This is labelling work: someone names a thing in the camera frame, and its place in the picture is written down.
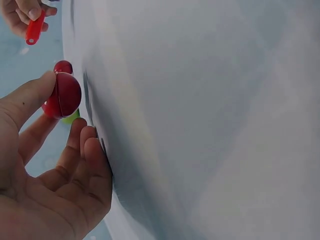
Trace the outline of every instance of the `green object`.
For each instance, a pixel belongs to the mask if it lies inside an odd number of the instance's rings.
[[[68,116],[66,118],[62,118],[62,122],[65,124],[72,124],[73,121],[77,118],[80,118],[80,112],[79,109],[77,109],[71,116]]]

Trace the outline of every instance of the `hand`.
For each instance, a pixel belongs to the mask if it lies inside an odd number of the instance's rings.
[[[57,120],[26,120],[49,98],[53,72],[0,99],[0,239],[81,240],[108,213],[112,174],[93,127],[76,119],[54,169],[38,177],[25,166]]]
[[[55,7],[45,5],[41,0],[0,0],[0,9],[11,31],[22,38],[26,35],[30,19],[37,20],[41,15],[41,9],[45,10],[47,17],[57,14]],[[42,31],[46,32],[48,27],[45,22]]]

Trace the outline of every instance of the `red sphere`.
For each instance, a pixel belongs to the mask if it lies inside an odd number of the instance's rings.
[[[55,73],[68,73],[68,74],[74,73],[71,63],[66,60],[58,61],[55,64],[53,71]]]
[[[53,93],[42,105],[44,113],[52,118],[61,119],[72,115],[81,102],[81,87],[69,73],[56,74]]]

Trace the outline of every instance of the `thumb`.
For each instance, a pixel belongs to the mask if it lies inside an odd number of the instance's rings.
[[[18,131],[51,96],[56,84],[56,74],[46,72],[42,77],[28,81],[9,95],[0,99],[0,114],[7,115]]]
[[[37,20],[41,15],[41,7],[38,0],[15,0],[19,9],[31,20]]]

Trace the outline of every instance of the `red plastic object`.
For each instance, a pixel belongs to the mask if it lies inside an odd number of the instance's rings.
[[[68,74],[74,73],[71,63],[66,60],[58,61],[55,64],[53,71],[55,73],[68,73]]]
[[[81,87],[69,73],[56,74],[56,82],[52,95],[42,105],[44,113],[55,119],[72,115],[81,102]]]
[[[46,16],[46,13],[44,10],[42,10],[41,16],[37,20],[30,21],[25,34],[26,44],[35,45],[37,43],[41,34],[42,26],[45,22],[45,16]]]

